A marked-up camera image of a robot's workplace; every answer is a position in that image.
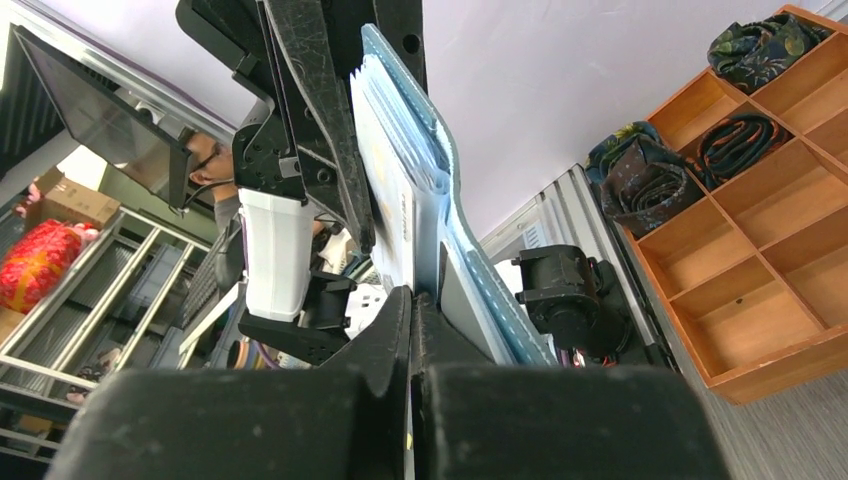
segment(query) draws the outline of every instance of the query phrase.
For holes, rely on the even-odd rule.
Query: light blue book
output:
[[[379,205],[372,258],[384,286],[434,295],[448,320],[497,363],[556,365],[468,227],[450,131],[379,30],[364,26],[362,40],[351,98]]]

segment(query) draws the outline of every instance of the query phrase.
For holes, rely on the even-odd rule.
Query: gray shirt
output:
[[[215,202],[215,224],[218,225],[218,234],[231,237],[230,241],[218,252],[218,258],[215,261],[215,279],[222,295],[238,282],[244,270],[244,243],[240,230],[241,224],[236,218],[240,206],[238,195]]]

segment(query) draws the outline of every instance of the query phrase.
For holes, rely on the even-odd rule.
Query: eyeglasses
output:
[[[209,162],[211,162],[212,160],[215,159],[215,157],[217,157],[218,155],[221,154],[222,150],[223,150],[223,146],[220,143],[215,142],[215,146],[212,148],[212,153],[209,154],[209,156],[206,157],[206,159],[204,159],[202,162],[198,163],[196,167],[191,169],[191,173],[199,172],[200,170],[203,170],[206,167],[206,165],[209,165]]]

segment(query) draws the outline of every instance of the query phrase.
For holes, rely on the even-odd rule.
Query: wooden compartment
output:
[[[741,367],[819,332],[759,257],[672,299],[707,378]]]
[[[848,186],[792,139],[713,192],[758,248],[798,232],[848,205]]]
[[[746,96],[709,68],[648,117],[694,155],[733,113],[796,138],[640,240],[630,236],[704,383],[743,404],[848,368],[848,26]]]
[[[835,32],[752,98],[806,133],[848,104],[848,35]]]
[[[703,198],[639,241],[663,293],[671,298],[754,253],[750,243]]]
[[[848,167],[848,106],[807,134],[807,138]]]
[[[848,324],[848,207],[763,252],[826,327]]]
[[[704,71],[648,121],[673,150],[683,150],[738,107],[745,96]]]

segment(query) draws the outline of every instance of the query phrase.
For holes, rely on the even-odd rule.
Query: wooden box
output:
[[[737,112],[794,136],[634,250],[706,385],[743,404],[848,367],[848,29],[747,96],[707,68],[648,117],[694,155]]]

